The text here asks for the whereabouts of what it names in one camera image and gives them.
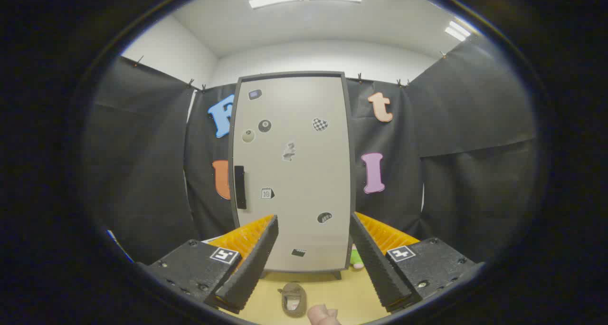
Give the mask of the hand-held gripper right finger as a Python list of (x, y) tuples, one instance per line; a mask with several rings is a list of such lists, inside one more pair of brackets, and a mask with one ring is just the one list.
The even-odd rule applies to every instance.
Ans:
[(417, 240), (358, 212), (351, 215), (350, 236), (390, 313), (439, 295), (479, 267), (439, 238)]

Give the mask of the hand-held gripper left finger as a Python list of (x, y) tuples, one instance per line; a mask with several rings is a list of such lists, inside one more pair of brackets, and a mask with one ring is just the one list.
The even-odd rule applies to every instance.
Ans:
[(277, 237), (278, 218), (268, 215), (209, 242), (190, 239), (140, 267), (188, 304), (237, 314), (256, 288)]

